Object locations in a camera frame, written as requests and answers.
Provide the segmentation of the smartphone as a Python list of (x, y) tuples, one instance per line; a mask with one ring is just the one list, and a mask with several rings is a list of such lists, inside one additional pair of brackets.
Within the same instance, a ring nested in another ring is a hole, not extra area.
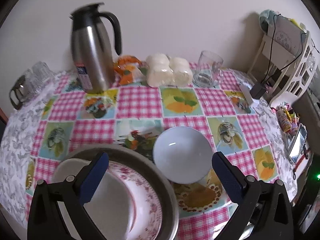
[(289, 147), (289, 157), (294, 163), (297, 162), (299, 155), (303, 150), (307, 134), (306, 127), (303, 124), (299, 124), (298, 131), (292, 139)]

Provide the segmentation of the small white round bowl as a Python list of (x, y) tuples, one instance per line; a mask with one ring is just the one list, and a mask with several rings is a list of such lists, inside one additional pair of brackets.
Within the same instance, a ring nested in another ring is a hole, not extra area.
[(170, 181), (191, 184), (211, 169), (213, 150), (209, 141), (191, 127), (172, 127), (161, 133), (153, 146), (153, 161)]

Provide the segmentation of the white wooden chair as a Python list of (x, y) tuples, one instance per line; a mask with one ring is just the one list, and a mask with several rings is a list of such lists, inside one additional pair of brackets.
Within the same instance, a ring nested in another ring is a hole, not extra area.
[(263, 96), (273, 108), (283, 102), (292, 105), (306, 92), (319, 70), (319, 50), (305, 25), (292, 18), (264, 10), (258, 20), (264, 35), (247, 74), (253, 75), (259, 57), (265, 57), (268, 65), (257, 81), (266, 87)]

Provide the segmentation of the orange snack packet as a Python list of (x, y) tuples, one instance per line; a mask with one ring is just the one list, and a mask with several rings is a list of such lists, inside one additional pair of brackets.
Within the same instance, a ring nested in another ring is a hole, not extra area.
[(142, 63), (135, 56), (124, 55), (118, 57), (114, 63), (114, 71), (120, 76), (121, 86), (144, 81), (145, 75), (141, 72)]

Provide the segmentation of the white power strip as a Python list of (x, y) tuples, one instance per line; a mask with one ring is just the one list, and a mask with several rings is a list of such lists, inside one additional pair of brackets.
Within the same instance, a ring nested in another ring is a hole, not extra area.
[(239, 87), (249, 107), (257, 107), (259, 105), (259, 100), (252, 98), (250, 94), (250, 89), (252, 87), (247, 83), (240, 83)]

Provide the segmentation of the pink checkered tablecloth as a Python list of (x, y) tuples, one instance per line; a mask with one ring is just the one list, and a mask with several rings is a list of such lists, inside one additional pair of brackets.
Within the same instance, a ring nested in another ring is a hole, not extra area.
[(297, 184), (274, 111), (265, 101), (247, 105), (240, 90), (246, 76), (233, 70), (224, 76), (214, 88), (116, 83), (101, 94), (86, 94), (74, 74), (62, 74), (41, 111), (27, 168), (27, 204), (36, 181), (50, 180), (63, 158), (77, 148), (118, 144), (151, 158), (157, 136), (176, 126), (201, 132), (212, 149), (227, 155), (246, 175), (267, 182), (284, 179), (293, 199)]

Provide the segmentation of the strawberry pattern bowl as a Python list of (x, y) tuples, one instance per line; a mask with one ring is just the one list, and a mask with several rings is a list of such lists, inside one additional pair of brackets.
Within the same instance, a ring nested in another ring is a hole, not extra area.
[(106, 239), (127, 239), (135, 208), (128, 188), (114, 173), (106, 171), (84, 209)]

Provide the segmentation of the pink floral round plate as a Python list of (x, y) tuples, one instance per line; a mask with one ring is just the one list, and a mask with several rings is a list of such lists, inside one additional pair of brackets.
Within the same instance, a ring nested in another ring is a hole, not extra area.
[(127, 239), (156, 239), (162, 226), (162, 207), (151, 184), (134, 169), (115, 161), (108, 172), (127, 187), (133, 204), (133, 219)]

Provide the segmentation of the clear glass mug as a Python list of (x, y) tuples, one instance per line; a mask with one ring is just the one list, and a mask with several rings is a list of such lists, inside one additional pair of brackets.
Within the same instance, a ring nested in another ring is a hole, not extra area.
[(202, 88), (216, 88), (223, 80), (223, 59), (208, 50), (201, 51), (198, 63), (194, 69), (193, 83)]

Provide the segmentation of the white square bowl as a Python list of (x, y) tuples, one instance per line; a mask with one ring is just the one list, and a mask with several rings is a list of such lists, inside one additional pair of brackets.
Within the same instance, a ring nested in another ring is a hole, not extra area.
[(68, 176), (76, 176), (84, 166), (89, 164), (90, 161), (79, 158), (62, 161), (56, 168), (51, 183), (63, 182)]

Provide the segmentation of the clear drinking glass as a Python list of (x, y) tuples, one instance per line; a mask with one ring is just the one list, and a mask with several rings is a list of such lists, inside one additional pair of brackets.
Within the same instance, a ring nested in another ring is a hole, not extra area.
[(33, 73), (27, 73), (25, 74), (25, 86), (28, 94), (33, 96), (43, 90), (44, 83)]
[(55, 75), (55, 73), (49, 69), (48, 65), (42, 61), (35, 63), (31, 70), (41, 85), (44, 85), (48, 81), (52, 80)]

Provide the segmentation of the black power adapter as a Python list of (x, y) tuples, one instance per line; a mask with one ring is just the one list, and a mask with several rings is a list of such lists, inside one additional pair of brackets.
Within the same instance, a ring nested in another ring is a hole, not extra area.
[(257, 82), (249, 92), (253, 99), (259, 100), (266, 93), (266, 87), (262, 83)]

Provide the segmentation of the grey floral lace tablecloth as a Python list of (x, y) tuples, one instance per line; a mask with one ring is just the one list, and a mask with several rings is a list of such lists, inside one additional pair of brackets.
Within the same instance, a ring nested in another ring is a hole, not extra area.
[(28, 220), (25, 181), (36, 131), (46, 103), (68, 74), (57, 73), (38, 96), (15, 110), (1, 140), (1, 205), (23, 228)]

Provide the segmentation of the bag of white steamed buns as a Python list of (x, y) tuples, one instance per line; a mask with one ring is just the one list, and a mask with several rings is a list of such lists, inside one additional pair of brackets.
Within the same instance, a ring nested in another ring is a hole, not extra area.
[(146, 82), (150, 87), (185, 87), (193, 80), (190, 64), (184, 58), (155, 53), (149, 55), (145, 62), (148, 66)]

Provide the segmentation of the stainless steel round plate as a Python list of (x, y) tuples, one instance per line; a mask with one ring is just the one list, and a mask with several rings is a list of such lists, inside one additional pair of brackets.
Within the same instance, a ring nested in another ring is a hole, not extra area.
[(157, 239), (175, 239), (179, 224), (179, 210), (172, 185), (163, 173), (143, 155), (114, 144), (84, 145), (68, 153), (63, 160), (79, 158), (87, 161), (94, 159), (99, 152), (106, 152), (111, 161), (124, 164), (142, 175), (159, 197), (163, 211), (163, 220)]

